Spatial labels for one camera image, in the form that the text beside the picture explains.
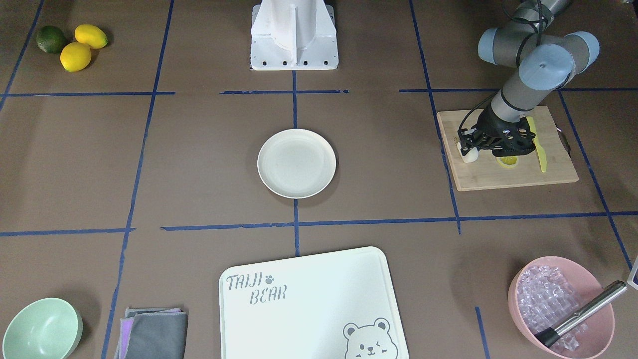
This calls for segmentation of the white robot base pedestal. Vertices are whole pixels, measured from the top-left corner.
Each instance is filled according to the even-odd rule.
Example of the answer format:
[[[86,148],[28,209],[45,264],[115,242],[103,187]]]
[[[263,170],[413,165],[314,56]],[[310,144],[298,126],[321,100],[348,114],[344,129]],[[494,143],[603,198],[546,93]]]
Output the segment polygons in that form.
[[[337,69],[333,7],[323,0],[263,0],[252,8],[250,45],[255,71]]]

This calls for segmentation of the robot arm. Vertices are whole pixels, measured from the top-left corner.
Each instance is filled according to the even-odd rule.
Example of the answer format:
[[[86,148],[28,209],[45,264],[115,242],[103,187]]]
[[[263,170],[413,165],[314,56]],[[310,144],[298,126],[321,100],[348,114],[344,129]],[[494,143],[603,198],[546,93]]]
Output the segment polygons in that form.
[[[600,55],[599,40],[590,32],[564,37],[545,34],[569,6],[569,0],[524,0],[505,26],[490,28],[481,35],[479,57],[514,68],[515,73],[485,101],[476,124],[458,127],[457,148],[463,161],[476,161],[480,151],[508,157],[536,150],[537,132],[529,124],[528,114]]]

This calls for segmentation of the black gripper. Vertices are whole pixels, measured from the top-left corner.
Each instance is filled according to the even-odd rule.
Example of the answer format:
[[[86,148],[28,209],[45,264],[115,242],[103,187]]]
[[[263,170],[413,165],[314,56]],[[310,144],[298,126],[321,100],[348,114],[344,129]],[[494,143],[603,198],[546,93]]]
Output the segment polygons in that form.
[[[528,121],[504,121],[490,106],[481,111],[477,123],[471,129],[458,128],[461,156],[478,155],[480,150],[490,150],[495,157],[524,156],[535,151]]]

